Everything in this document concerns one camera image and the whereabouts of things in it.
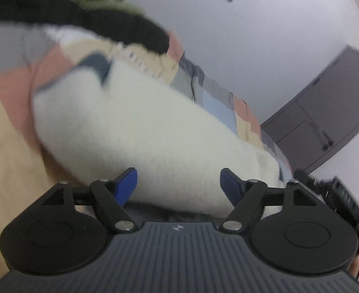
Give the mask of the black puffer jacket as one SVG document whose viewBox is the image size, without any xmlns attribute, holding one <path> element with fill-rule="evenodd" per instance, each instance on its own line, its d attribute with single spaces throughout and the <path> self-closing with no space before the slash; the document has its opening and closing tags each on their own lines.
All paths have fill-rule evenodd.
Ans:
<svg viewBox="0 0 359 293">
<path fill-rule="evenodd" d="M 141 44 L 165 54 L 169 35 L 141 15 L 110 9 L 87 10 L 71 0 L 0 0 L 0 21 L 83 27 L 125 45 Z"/>
</svg>

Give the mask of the patchwork bed quilt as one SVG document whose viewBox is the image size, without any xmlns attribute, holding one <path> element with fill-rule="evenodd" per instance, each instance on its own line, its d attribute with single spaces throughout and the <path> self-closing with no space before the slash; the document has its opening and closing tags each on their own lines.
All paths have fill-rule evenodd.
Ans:
<svg viewBox="0 0 359 293">
<path fill-rule="evenodd" d="M 123 46 L 77 27 L 0 23 L 0 234 L 3 228 L 58 181 L 71 180 L 33 128 L 32 91 L 72 68 L 89 52 L 116 56 L 146 75 L 191 97 L 232 126 L 240 139 L 278 162 L 280 179 L 293 174 L 283 152 L 261 130 L 246 102 L 234 96 L 189 61 L 175 36 L 159 55 L 143 46 Z M 0 253 L 0 279 L 8 267 Z"/>
</svg>

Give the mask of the cream striped fleece sweater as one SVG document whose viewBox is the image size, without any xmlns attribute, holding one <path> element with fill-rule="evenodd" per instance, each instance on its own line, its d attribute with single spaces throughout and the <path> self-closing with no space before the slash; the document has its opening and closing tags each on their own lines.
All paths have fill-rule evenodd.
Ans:
<svg viewBox="0 0 359 293">
<path fill-rule="evenodd" d="M 232 204 L 222 169 L 283 184 L 267 151 L 180 92 L 99 53 L 37 89 L 32 111 L 39 140 L 79 182 L 135 168 L 133 202 L 224 218 Z"/>
</svg>

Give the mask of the grey door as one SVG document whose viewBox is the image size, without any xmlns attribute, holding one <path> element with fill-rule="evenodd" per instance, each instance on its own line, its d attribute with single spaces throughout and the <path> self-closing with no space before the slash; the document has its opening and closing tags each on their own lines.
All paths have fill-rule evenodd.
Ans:
<svg viewBox="0 0 359 293">
<path fill-rule="evenodd" d="M 292 169 L 316 170 L 359 133 L 359 50 L 346 47 L 262 125 Z M 335 142 L 323 151 L 325 131 Z"/>
</svg>

